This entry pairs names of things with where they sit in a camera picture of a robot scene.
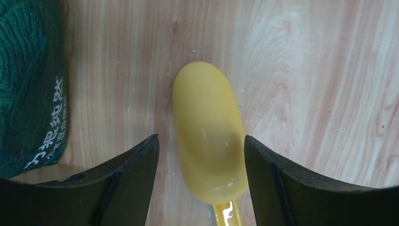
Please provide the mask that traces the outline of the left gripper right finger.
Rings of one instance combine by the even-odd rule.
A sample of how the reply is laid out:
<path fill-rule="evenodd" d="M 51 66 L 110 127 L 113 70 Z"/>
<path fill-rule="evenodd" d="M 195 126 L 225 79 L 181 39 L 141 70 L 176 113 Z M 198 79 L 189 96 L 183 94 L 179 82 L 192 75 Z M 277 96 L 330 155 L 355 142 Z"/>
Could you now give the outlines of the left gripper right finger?
<path fill-rule="evenodd" d="M 259 226 L 396 226 L 399 188 L 332 179 L 245 137 L 245 165 Z"/>

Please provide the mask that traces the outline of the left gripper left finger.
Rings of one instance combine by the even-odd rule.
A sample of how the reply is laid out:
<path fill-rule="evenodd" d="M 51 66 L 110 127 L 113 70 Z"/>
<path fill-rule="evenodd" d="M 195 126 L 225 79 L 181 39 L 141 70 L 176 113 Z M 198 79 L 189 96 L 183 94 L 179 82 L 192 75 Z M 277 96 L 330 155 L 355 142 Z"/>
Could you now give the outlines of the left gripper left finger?
<path fill-rule="evenodd" d="M 160 146 L 153 134 L 132 149 L 64 181 L 0 180 L 3 226 L 143 226 Z"/>

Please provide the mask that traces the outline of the yellow plastic scoop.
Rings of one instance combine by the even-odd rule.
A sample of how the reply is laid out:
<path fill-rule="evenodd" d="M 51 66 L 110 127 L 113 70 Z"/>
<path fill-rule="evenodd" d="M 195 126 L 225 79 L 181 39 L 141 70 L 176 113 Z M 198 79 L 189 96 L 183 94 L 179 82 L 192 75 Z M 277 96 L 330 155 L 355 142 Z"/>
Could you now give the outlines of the yellow plastic scoop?
<path fill-rule="evenodd" d="M 212 205 L 217 225 L 242 225 L 238 199 L 248 188 L 245 132 L 226 76 L 208 62 L 188 63 L 175 78 L 172 105 L 186 186 Z"/>

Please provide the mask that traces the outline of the green litter bag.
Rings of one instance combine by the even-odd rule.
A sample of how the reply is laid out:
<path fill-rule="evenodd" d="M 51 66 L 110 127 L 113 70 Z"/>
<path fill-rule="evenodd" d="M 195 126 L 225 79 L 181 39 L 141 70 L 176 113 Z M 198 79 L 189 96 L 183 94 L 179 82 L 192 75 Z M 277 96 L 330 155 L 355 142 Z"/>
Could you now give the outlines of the green litter bag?
<path fill-rule="evenodd" d="M 0 175 L 57 164 L 67 143 L 59 0 L 0 3 Z"/>

